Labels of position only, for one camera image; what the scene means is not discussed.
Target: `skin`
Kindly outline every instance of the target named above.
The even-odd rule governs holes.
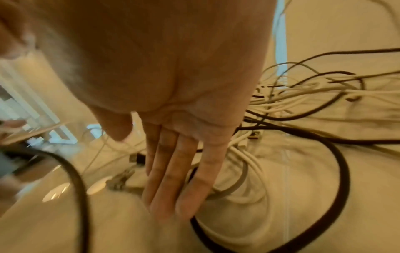
[[[193,217],[257,85],[275,1],[30,0],[14,5],[22,15],[6,18],[7,24],[31,29],[53,69],[109,136],[126,138],[130,113],[139,113],[147,135],[143,201],[149,211],[160,220],[174,213]],[[28,45],[20,26],[1,28],[2,38],[7,31],[14,38],[2,40],[1,56],[14,56],[16,41]],[[182,190],[199,141],[204,148],[198,171]]]

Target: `palm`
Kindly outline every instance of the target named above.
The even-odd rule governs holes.
[[[145,203],[159,218],[175,207],[192,217],[257,83],[275,1],[43,1],[39,46],[74,95],[116,140],[132,111],[142,118]],[[199,169],[181,193],[199,141]]]

